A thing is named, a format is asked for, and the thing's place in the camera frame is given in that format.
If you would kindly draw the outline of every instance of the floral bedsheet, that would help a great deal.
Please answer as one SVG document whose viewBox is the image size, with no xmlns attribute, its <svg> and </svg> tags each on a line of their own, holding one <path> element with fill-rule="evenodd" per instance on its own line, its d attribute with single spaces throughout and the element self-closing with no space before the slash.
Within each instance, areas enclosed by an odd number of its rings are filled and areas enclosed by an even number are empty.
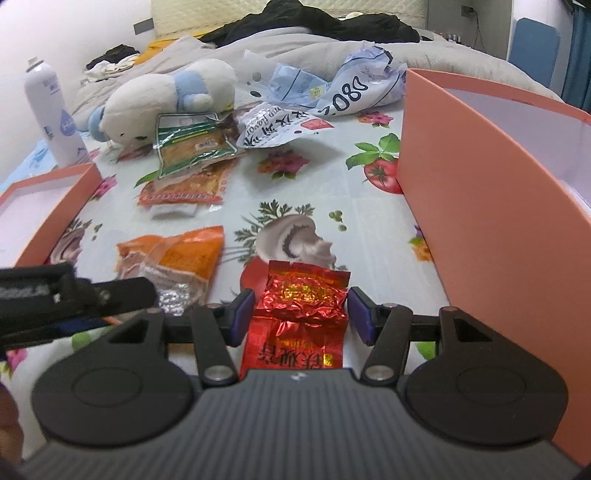
<svg viewBox="0 0 591 480">
<path fill-rule="evenodd" d="M 157 168 L 155 154 L 127 161 L 90 138 L 89 151 L 104 181 L 64 233 L 51 261 L 69 260 L 77 274 L 93 281 L 115 277 L 115 245 L 149 233 L 170 236 L 204 226 L 223 225 L 225 248 L 209 302 L 232 300 L 241 285 L 266 280 L 264 263 L 284 260 L 285 225 L 305 225 L 315 239 L 328 242 L 333 268 L 351 272 L 350 285 L 362 288 L 377 303 L 396 302 L 420 314 L 436 314 L 447 299 L 430 251 L 396 180 L 402 102 L 355 116 L 331 119 L 335 126 L 272 151 L 241 157 L 219 208 L 203 207 L 195 217 L 152 218 L 137 205 L 134 185 Z M 281 221 L 282 227 L 276 227 Z M 255 238 L 273 227 L 267 251 L 256 251 Z M 24 456 L 44 439 L 30 406 L 30 393 L 47 365 L 72 354 L 101 334 L 81 333 L 48 345 L 10 352 L 1 365 L 1 381 L 12 391 L 25 433 Z M 242 348 L 230 349 L 238 367 Z M 348 330 L 343 363 L 359 373 L 370 348 Z M 196 372 L 191 349 L 171 359 Z M 423 361 L 411 348 L 407 369 Z"/>
</svg>

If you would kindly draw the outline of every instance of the blue chair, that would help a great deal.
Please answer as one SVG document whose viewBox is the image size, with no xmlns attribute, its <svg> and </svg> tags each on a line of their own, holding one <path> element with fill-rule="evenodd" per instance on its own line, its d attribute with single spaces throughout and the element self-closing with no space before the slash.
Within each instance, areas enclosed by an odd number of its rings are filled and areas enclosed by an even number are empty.
<svg viewBox="0 0 591 480">
<path fill-rule="evenodd" d="M 558 30 L 529 18 L 521 18 L 515 26 L 509 62 L 536 82 L 550 87 L 559 47 Z"/>
</svg>

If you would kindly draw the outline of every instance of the green snack package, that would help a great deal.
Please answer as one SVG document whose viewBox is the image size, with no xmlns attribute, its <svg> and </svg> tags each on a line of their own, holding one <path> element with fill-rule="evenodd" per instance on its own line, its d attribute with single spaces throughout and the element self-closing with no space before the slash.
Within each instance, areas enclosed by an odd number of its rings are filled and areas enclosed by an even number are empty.
<svg viewBox="0 0 591 480">
<path fill-rule="evenodd" d="M 216 113 L 165 113 L 158 117 L 156 149 L 160 159 L 158 178 L 185 168 L 205 168 L 239 154 L 228 138 L 228 117 Z"/>
</svg>

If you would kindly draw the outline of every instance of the power outlet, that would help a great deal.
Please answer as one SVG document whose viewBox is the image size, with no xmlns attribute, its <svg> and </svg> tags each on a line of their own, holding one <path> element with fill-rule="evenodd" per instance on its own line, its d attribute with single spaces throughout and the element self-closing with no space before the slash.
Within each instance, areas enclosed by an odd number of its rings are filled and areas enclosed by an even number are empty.
<svg viewBox="0 0 591 480">
<path fill-rule="evenodd" d="M 472 7 L 469 7 L 467 5 L 462 5 L 462 16 L 463 17 L 469 17 L 472 14 L 474 14 L 476 12 L 476 10 L 474 10 Z"/>
</svg>

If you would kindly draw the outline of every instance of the wall switch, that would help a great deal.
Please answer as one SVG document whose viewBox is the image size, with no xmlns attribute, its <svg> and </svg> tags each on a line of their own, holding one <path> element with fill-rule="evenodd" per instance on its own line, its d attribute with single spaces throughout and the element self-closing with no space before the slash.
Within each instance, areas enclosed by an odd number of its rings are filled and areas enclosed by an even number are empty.
<svg viewBox="0 0 591 480">
<path fill-rule="evenodd" d="M 463 17 L 469 17 L 475 12 L 476 12 L 476 10 L 474 10 L 472 7 L 468 7 L 467 5 L 462 5 L 462 16 Z"/>
<path fill-rule="evenodd" d="M 140 33 L 144 33 L 144 32 L 147 32 L 147 31 L 153 30 L 153 29 L 154 29 L 154 19 L 153 18 L 143 20 L 143 21 L 136 23 L 134 25 L 134 32 L 136 35 L 139 35 Z"/>
</svg>

